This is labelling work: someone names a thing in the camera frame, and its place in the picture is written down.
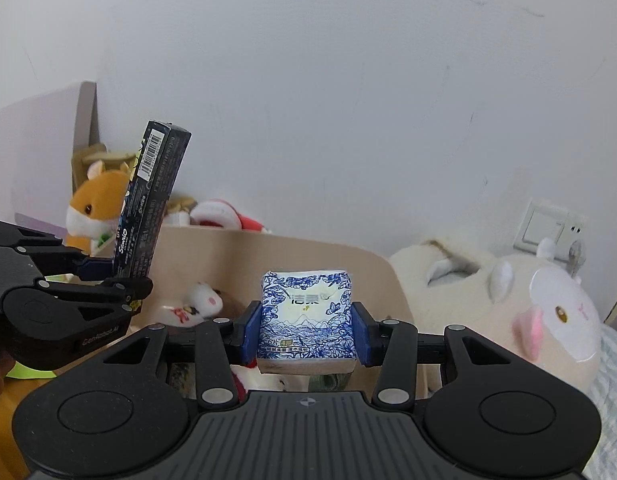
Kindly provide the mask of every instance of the black box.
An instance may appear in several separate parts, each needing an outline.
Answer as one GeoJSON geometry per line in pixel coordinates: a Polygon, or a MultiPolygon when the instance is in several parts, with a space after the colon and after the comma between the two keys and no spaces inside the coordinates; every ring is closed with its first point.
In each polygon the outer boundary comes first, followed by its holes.
{"type": "Polygon", "coordinates": [[[114,276],[148,275],[166,202],[190,138],[191,132],[175,124],[148,122],[115,236],[114,276]]]}

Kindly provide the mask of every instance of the green paper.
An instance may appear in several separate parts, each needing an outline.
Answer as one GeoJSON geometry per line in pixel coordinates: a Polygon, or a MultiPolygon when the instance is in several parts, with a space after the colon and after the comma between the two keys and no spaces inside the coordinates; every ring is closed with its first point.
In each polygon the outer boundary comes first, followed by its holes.
{"type": "Polygon", "coordinates": [[[6,374],[7,377],[12,379],[52,379],[56,377],[54,372],[44,372],[41,370],[33,370],[28,366],[24,366],[20,363],[15,363],[15,367],[6,374]]]}

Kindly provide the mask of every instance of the striped fabric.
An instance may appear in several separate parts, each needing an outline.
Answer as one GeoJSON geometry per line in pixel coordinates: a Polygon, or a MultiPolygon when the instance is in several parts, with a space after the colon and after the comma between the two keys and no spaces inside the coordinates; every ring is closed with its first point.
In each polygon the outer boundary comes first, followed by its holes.
{"type": "Polygon", "coordinates": [[[590,480],[617,480],[617,332],[602,325],[600,371],[588,392],[602,417],[602,436],[584,474],[590,480]]]}

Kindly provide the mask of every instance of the blue gripper pad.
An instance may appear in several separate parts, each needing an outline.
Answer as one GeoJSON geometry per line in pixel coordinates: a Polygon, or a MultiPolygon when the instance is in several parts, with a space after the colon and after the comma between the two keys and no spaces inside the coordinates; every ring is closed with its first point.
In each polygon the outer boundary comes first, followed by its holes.
{"type": "Polygon", "coordinates": [[[248,365],[253,362],[257,354],[257,344],[260,339],[260,323],[262,321],[262,304],[255,309],[255,312],[244,327],[244,342],[240,347],[242,354],[242,364],[248,365]]]}
{"type": "Polygon", "coordinates": [[[85,258],[77,267],[77,276],[83,282],[99,282],[112,276],[111,258],[85,258]]]}
{"type": "Polygon", "coordinates": [[[369,341],[369,328],[357,312],[355,303],[351,305],[351,322],[353,325],[353,341],[355,351],[360,362],[365,366],[375,365],[371,363],[371,345],[369,341]]]}

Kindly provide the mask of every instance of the orange hamster plush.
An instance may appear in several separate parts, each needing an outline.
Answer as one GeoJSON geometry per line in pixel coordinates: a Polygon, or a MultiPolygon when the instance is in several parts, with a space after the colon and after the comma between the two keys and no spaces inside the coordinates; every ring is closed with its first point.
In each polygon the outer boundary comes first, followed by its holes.
{"type": "Polygon", "coordinates": [[[98,160],[88,168],[88,179],[77,189],[66,212],[66,244],[92,254],[114,236],[130,171],[123,163],[119,170],[104,169],[98,160]]]}

